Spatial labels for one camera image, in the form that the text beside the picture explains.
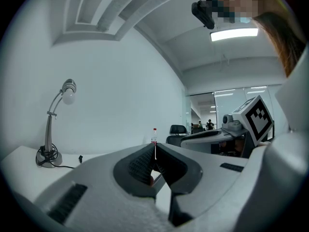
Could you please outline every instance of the water bottle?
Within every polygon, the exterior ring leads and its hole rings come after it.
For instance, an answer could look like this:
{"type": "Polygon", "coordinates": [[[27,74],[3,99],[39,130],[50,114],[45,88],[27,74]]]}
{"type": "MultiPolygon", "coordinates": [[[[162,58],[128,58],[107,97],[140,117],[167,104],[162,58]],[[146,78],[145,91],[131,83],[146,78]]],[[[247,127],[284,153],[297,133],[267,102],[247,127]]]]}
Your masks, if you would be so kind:
{"type": "Polygon", "coordinates": [[[156,160],[156,142],[157,142],[157,134],[156,134],[156,128],[154,128],[154,131],[153,131],[153,136],[151,138],[151,143],[154,144],[154,159],[156,160]]]}
{"type": "Polygon", "coordinates": [[[156,145],[156,142],[157,142],[157,134],[156,134],[156,128],[154,128],[153,135],[151,137],[151,143],[154,143],[156,145]]]}

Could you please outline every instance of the hair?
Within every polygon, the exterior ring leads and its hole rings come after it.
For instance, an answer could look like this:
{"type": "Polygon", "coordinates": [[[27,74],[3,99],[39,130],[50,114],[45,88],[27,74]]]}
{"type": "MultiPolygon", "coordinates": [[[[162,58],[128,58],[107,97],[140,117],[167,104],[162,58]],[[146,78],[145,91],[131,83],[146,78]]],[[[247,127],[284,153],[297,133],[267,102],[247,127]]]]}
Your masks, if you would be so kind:
{"type": "Polygon", "coordinates": [[[266,32],[275,46],[288,77],[306,45],[296,37],[288,22],[275,13],[266,12],[254,17],[253,20],[266,32]]]}

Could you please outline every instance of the lamp base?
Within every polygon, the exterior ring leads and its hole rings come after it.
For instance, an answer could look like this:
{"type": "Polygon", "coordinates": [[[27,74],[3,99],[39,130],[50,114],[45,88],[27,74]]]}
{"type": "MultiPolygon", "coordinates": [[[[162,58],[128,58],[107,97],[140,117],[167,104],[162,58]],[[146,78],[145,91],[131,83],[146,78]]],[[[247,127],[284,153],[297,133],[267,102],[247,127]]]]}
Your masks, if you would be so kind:
{"type": "MultiPolygon", "coordinates": [[[[42,162],[45,160],[45,156],[41,151],[37,153],[37,161],[42,162]]],[[[62,155],[58,152],[58,157],[54,159],[50,159],[48,162],[43,163],[41,166],[45,168],[55,168],[58,167],[62,163],[62,155]]]]}

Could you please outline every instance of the lamp head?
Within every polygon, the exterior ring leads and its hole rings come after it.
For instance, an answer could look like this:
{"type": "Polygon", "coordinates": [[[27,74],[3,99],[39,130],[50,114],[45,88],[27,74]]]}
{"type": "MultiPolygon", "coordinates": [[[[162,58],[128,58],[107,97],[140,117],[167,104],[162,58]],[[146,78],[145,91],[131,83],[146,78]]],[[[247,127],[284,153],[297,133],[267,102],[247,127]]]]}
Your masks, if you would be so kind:
{"type": "Polygon", "coordinates": [[[62,85],[62,100],[66,105],[71,105],[75,101],[76,83],[73,79],[68,79],[62,85]]]}

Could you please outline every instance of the lamp arm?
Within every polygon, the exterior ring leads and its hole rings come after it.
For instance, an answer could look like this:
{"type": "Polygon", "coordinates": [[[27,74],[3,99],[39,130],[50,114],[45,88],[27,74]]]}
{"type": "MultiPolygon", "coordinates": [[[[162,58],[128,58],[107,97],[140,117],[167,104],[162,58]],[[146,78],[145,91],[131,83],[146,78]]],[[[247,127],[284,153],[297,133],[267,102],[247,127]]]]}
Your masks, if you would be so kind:
{"type": "Polygon", "coordinates": [[[57,104],[56,104],[56,106],[55,106],[55,108],[54,108],[53,114],[55,113],[56,108],[57,108],[58,104],[61,102],[61,100],[62,100],[62,97],[58,100],[58,102],[57,102],[57,104]]]}
{"type": "Polygon", "coordinates": [[[60,94],[63,94],[62,90],[60,90],[59,93],[56,95],[56,97],[53,99],[53,101],[52,101],[52,103],[51,103],[51,105],[50,105],[49,110],[48,110],[47,113],[50,113],[50,110],[52,109],[52,106],[53,106],[55,100],[57,99],[57,97],[58,97],[60,94]]]}

